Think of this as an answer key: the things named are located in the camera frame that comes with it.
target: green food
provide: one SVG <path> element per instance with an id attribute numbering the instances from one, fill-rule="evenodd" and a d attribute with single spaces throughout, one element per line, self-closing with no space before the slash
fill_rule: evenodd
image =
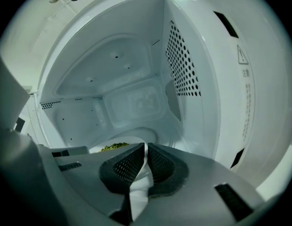
<path id="1" fill-rule="evenodd" d="M 125 143 L 125 142 L 123 142 L 123 143 L 115 143 L 115 144 L 112 144 L 111 146 L 105 146 L 103 149 L 101 149 L 101 152 L 113 150 L 113 149 L 120 148 L 120 147 L 123 147 L 123 146 L 126 146 L 126 145 L 129 145 L 129 144 Z"/>

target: ventilation hole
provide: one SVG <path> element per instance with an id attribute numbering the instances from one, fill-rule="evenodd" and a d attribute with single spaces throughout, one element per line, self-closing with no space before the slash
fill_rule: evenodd
<path id="1" fill-rule="evenodd" d="M 235 38 L 239 38 L 236 31 L 234 30 L 234 28 L 232 27 L 232 25 L 230 24 L 230 22 L 227 20 L 227 18 L 218 12 L 214 12 L 217 17 L 221 20 L 221 22 L 223 23 L 223 25 L 225 26 L 225 28 L 227 29 L 228 33 Z"/>
<path id="2" fill-rule="evenodd" d="M 193 90 L 196 88 L 194 84 L 196 84 L 197 82 L 195 82 L 194 80 L 195 77 L 191 79 L 192 83 L 191 83 L 191 80 L 189 80 L 189 78 L 191 78 L 191 74 L 193 76 L 196 74 L 193 69 L 194 64 L 192 63 L 191 58 L 187 55 L 188 49 L 186 48 L 186 45 L 184 44 L 184 40 L 182 36 L 180 35 L 180 32 L 174 33 L 172 30 L 170 32 L 171 34 L 169 35 L 169 37 L 172 38 L 172 40 L 169 39 L 168 46 L 165 51 L 165 55 L 168 58 L 168 62 L 172 71 L 171 74 L 174 80 L 174 84 L 176 85 L 177 95 L 194 96 L 195 92 Z"/>
<path id="3" fill-rule="evenodd" d="M 242 156 L 243 151 L 244 151 L 244 149 L 242 149 L 241 151 L 239 151 L 239 152 L 236 154 L 236 157 L 235 157 L 235 159 L 234 159 L 234 161 L 233 161 L 233 164 L 232 164 L 231 168 L 238 164 L 238 162 L 239 162 L 239 160 L 240 160 L 240 158 L 241 158 L 241 156 Z"/>

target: warning triangle symbol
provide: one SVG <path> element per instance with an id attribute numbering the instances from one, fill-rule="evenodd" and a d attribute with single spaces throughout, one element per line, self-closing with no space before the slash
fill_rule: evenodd
<path id="1" fill-rule="evenodd" d="M 238 49 L 238 63 L 241 65 L 248 65 L 249 62 L 238 45 L 237 45 L 237 49 Z"/>

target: black rectangular slot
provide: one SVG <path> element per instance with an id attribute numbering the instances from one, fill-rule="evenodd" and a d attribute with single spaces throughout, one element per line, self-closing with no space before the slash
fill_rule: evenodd
<path id="1" fill-rule="evenodd" d="M 15 130 L 18 132 L 21 132 L 24 127 L 25 121 L 22 118 L 18 118 L 16 121 L 16 127 Z"/>
<path id="2" fill-rule="evenodd" d="M 244 219 L 253 212 L 229 184 L 217 185 L 215 186 L 215 190 L 230 209 L 236 221 Z"/>
<path id="3" fill-rule="evenodd" d="M 222 13 L 218 13 L 218 12 L 214 12 L 214 13 L 221 20 L 221 22 L 226 27 L 226 29 L 229 32 L 229 34 L 232 37 L 239 38 L 238 35 L 237 35 L 237 33 L 235 32 L 234 28 L 232 27 L 232 25 L 230 24 L 230 22 L 227 20 L 227 18 Z"/>
<path id="4" fill-rule="evenodd" d="M 236 157 L 235 157 L 235 159 L 234 159 L 234 161 L 233 161 L 233 164 L 232 164 L 231 168 L 234 167 L 234 166 L 236 166 L 236 165 L 238 164 L 238 162 L 239 162 L 239 160 L 240 160 L 240 158 L 241 158 L 241 156 L 242 156 L 243 151 L 244 151 L 244 149 L 242 149 L 241 151 L 239 151 L 239 152 L 236 154 Z"/>
<path id="5" fill-rule="evenodd" d="M 52 153 L 53 157 L 59 157 L 61 156 L 61 152 L 56 152 L 56 153 Z"/>
<path id="6" fill-rule="evenodd" d="M 61 152 L 53 152 L 52 153 L 53 157 L 59 157 L 59 156 L 69 156 L 69 151 L 68 150 L 64 150 Z"/>

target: perforated vent panel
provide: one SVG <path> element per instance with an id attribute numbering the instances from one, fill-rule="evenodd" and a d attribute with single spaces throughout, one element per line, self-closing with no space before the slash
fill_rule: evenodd
<path id="1" fill-rule="evenodd" d="M 144 147 L 139 148 L 129 156 L 114 165 L 114 171 L 121 179 L 130 184 L 136 179 L 144 163 Z"/>
<path id="2" fill-rule="evenodd" d="M 178 96 L 201 96 L 195 65 L 185 40 L 171 21 L 168 46 L 165 51 Z"/>
<path id="3" fill-rule="evenodd" d="M 54 101 L 54 102 L 47 102 L 47 103 L 41 103 L 41 107 L 43 110 L 52 108 L 53 105 L 56 103 L 60 103 L 61 101 Z"/>
<path id="4" fill-rule="evenodd" d="M 148 165 L 155 184 L 168 179 L 174 171 L 174 163 L 150 147 L 148 148 Z"/>

